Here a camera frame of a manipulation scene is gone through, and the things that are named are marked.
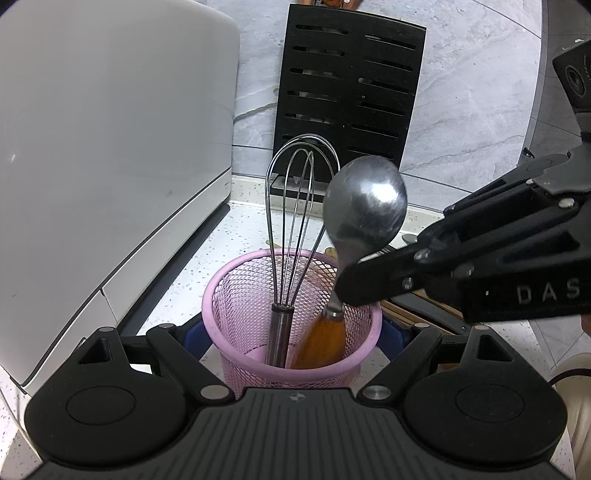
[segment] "metal spoon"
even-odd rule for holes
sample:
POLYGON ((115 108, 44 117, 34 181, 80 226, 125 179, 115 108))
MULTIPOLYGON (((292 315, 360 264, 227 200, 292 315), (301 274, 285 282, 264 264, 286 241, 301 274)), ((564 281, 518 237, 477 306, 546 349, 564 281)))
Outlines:
MULTIPOLYGON (((323 205, 326 233, 338 254, 337 278, 346 267, 394 239, 407 205, 404 182, 392 161, 369 155, 341 168, 326 190, 323 205)), ((338 319, 342 309, 333 286, 324 314, 338 319)))

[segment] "pink utensil holder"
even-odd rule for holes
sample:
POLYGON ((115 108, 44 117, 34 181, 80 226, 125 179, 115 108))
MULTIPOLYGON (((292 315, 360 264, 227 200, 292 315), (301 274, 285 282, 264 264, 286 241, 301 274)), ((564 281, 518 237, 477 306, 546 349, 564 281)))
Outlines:
MULTIPOLYGON (((281 251, 275 252, 280 260, 281 251)), ((310 255, 310 251, 302 251, 303 257, 310 255)), ((336 261, 314 253, 295 301, 287 365, 306 328, 329 299, 335 274, 336 261)), ((346 387, 355 380, 361 362, 379 338, 379 304, 345 306, 347 347, 340 362, 310 370, 291 370, 264 363, 272 302, 270 250, 258 250, 232 260, 212 277, 205 289, 203 323, 220 350, 225 382, 237 397, 246 387, 335 388, 346 387)))

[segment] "white appliance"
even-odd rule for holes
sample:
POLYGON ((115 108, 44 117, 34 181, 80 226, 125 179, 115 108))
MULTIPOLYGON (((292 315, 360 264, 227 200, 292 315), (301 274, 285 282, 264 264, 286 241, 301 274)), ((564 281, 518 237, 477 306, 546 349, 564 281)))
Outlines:
POLYGON ((229 195, 238 51, 193 0, 1 14, 0 364, 29 393, 229 195))

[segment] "backsplash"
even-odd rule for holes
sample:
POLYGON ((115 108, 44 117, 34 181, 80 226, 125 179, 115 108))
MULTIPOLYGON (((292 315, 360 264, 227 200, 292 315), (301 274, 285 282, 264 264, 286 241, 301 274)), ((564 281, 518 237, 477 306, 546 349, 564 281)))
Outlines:
POLYGON ((542 48, 525 146, 536 156, 566 153, 581 144, 580 129, 552 60, 591 38, 591 13, 576 0, 541 0, 542 48))
MULTIPOLYGON (((516 165, 538 76, 540 1, 361 3, 362 11, 427 27, 401 164, 401 172, 409 175, 412 202, 441 210, 516 165)), ((201 3, 228 14, 240 26, 236 96, 278 85, 291 2, 201 3)), ((241 115, 235 122, 234 173, 264 176, 271 159, 274 122, 274 106, 241 115)))

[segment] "black mount plate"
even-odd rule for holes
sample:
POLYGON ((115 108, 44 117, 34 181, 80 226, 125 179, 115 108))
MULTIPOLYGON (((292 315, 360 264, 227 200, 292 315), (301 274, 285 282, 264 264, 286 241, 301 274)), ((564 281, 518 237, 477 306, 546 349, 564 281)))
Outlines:
POLYGON ((548 460, 566 409, 507 343, 487 327, 412 336, 357 398, 251 388, 235 401, 204 397, 226 386, 199 362, 200 316, 144 337, 99 329, 27 407, 45 460, 30 478, 564 478, 548 460))

